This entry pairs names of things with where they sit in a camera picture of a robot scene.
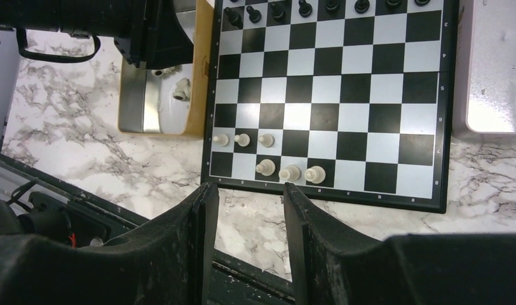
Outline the white piece back row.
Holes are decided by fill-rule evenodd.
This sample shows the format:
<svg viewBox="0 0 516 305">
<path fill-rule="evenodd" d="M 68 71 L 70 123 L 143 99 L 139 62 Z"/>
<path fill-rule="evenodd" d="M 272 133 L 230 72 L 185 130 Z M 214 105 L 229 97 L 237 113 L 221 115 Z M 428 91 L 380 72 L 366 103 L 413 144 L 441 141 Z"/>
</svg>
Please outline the white piece back row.
<svg viewBox="0 0 516 305">
<path fill-rule="evenodd" d="M 295 182 L 301 178 L 301 170 L 297 165 L 288 165 L 278 172 L 280 180 Z"/>
<path fill-rule="evenodd" d="M 315 165 L 305 170 L 304 178 L 312 184 L 321 184 L 326 178 L 326 172 L 321 166 Z"/>
</svg>

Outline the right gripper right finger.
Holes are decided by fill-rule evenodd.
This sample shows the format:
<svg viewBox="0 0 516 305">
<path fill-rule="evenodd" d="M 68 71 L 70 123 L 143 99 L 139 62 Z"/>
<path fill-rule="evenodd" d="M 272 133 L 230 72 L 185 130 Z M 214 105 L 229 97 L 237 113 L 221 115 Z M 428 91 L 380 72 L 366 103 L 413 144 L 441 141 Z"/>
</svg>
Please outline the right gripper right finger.
<svg viewBox="0 0 516 305">
<path fill-rule="evenodd" d="M 292 183 L 283 206 L 296 304 L 516 304 L 516 233 L 380 241 Z"/>
</svg>

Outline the white pawn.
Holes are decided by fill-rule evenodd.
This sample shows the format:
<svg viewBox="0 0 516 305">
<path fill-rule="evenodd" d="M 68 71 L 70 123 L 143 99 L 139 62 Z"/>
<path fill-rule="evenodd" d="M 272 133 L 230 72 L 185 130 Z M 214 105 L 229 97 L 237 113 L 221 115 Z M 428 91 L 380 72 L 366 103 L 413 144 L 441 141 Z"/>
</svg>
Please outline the white pawn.
<svg viewBox="0 0 516 305">
<path fill-rule="evenodd" d="M 263 176 L 271 176 L 276 170 L 275 162 L 271 159 L 263 159 L 255 166 L 255 171 Z"/>
<path fill-rule="evenodd" d="M 222 133 L 222 134 L 214 135 L 212 137 L 212 142 L 219 146 L 225 147 L 230 143 L 230 138 L 227 134 Z"/>
</svg>

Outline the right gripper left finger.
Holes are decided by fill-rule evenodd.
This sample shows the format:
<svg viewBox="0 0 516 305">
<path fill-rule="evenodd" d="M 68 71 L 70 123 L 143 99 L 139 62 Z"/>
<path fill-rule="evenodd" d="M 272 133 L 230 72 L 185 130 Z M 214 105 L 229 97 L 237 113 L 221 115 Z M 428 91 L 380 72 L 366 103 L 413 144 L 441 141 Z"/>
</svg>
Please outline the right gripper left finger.
<svg viewBox="0 0 516 305">
<path fill-rule="evenodd" d="M 0 304 L 206 304 L 218 211 L 206 182 L 100 247 L 0 235 Z"/>
</svg>

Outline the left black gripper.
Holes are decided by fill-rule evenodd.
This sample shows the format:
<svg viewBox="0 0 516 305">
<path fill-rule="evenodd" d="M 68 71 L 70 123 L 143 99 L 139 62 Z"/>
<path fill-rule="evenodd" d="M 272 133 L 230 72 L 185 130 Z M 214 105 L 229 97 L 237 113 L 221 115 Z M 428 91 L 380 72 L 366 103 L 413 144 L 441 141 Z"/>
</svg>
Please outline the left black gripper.
<svg viewBox="0 0 516 305">
<path fill-rule="evenodd" d="M 27 31 L 62 32 L 92 38 L 111 37 L 129 64 L 164 69 L 191 64 L 194 44 L 182 28 L 174 1 L 0 1 L 0 32 L 16 32 L 18 51 L 31 60 L 78 64 L 94 54 L 71 57 L 27 50 Z"/>
</svg>

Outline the white chess piece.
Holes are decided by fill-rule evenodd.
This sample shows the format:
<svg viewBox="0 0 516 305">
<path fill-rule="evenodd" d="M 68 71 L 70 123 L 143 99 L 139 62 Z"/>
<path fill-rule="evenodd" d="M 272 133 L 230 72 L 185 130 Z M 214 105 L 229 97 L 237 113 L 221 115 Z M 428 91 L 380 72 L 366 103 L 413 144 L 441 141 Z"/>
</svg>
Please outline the white chess piece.
<svg viewBox="0 0 516 305">
<path fill-rule="evenodd" d="M 275 137 L 270 133 L 258 136 L 258 143 L 263 147 L 272 147 L 275 144 Z"/>
<path fill-rule="evenodd" d="M 234 141 L 241 147 L 247 147 L 251 142 L 251 138 L 247 133 L 241 133 L 234 136 Z"/>
</svg>

